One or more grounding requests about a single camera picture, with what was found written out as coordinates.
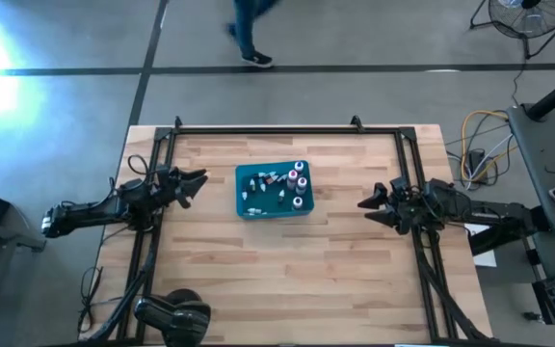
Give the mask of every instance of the leg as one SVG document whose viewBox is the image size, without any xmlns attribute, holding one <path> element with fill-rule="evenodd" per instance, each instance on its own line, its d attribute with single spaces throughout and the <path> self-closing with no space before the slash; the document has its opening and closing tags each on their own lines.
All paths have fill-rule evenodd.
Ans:
<svg viewBox="0 0 555 347">
<path fill-rule="evenodd" d="M 267 13 L 273 6 L 275 6 L 280 0 L 259 0 L 258 7 L 256 8 L 256 15 L 254 19 L 260 17 L 261 15 Z"/>
<path fill-rule="evenodd" d="M 255 0 L 233 0 L 235 4 L 235 39 L 241 49 L 241 56 L 249 58 L 254 54 L 251 30 L 256 14 Z"/>
</svg>

